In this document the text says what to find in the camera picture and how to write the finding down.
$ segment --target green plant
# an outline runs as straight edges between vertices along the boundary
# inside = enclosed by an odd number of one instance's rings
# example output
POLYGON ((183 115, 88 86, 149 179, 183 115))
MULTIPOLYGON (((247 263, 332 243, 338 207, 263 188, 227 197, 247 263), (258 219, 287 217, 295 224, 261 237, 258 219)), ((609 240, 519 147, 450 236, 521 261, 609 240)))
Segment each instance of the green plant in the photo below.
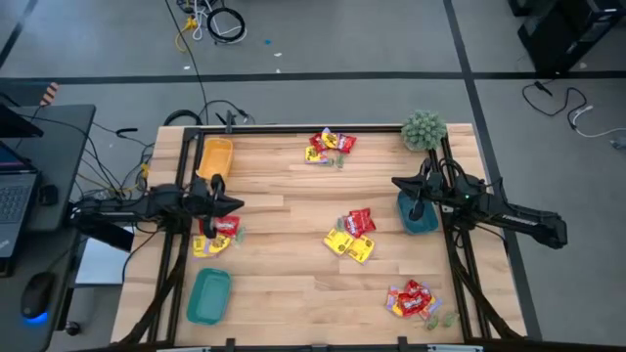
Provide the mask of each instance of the green plant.
POLYGON ((406 120, 400 134, 409 150, 427 151, 439 147, 446 133, 446 123, 438 112, 416 110, 406 120))

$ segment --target wooden table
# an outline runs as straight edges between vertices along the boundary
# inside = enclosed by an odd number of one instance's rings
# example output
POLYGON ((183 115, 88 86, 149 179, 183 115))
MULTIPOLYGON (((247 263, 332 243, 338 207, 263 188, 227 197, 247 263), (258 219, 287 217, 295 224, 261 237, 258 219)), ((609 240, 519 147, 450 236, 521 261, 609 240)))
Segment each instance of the wooden table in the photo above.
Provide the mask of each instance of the wooden table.
MULTIPOLYGON (((454 158, 467 173, 484 177, 470 124, 448 125, 454 158)), ((161 127, 151 164, 151 186, 174 182, 182 127, 161 127)), ((459 324, 428 331, 419 317, 400 319, 384 307, 387 288, 407 280, 427 282, 443 300, 440 313, 456 310, 452 274, 442 232, 407 236, 396 210, 398 189, 392 176, 411 176, 426 153, 409 152, 398 134, 363 133, 342 170, 304 164, 310 134, 234 135, 235 153, 226 182, 227 195, 246 202, 235 214, 246 226, 240 247, 218 258, 190 253, 186 266, 176 345, 395 344, 462 342, 459 324), (335 256, 322 244, 340 215, 370 207, 377 230, 373 257, 361 265, 335 256), (233 277, 225 319, 206 327, 187 321, 189 295, 202 268, 226 270, 233 277)), ((188 156, 191 169, 195 148, 188 156)), ((193 235, 198 234, 194 225, 193 235)), ((502 241, 482 230, 471 232, 473 251, 485 296, 519 333, 524 324, 511 268, 502 241)), ((133 246, 145 236, 136 236, 133 246)), ((112 340, 124 337, 152 300, 162 251, 155 237, 130 261, 112 340)), ((178 243, 173 246, 175 258, 178 243)), ((478 334, 475 309, 466 293, 472 330, 478 334)), ((164 338, 169 301, 163 305, 159 338, 164 338)))

